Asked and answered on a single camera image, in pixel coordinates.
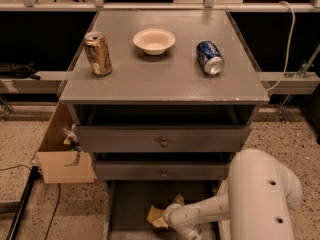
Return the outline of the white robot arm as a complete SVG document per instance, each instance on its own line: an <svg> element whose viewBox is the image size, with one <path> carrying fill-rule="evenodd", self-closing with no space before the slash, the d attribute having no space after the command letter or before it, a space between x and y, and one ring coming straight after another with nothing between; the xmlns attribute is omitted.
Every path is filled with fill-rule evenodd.
<svg viewBox="0 0 320 240"><path fill-rule="evenodd" d="M228 191L186 205L177 195L161 210L152 207L147 220L156 228L173 228L183 240L209 240L204 226L228 220L231 240L294 240L289 210L302 197L298 177L268 153L238 152L228 172Z"/></svg>

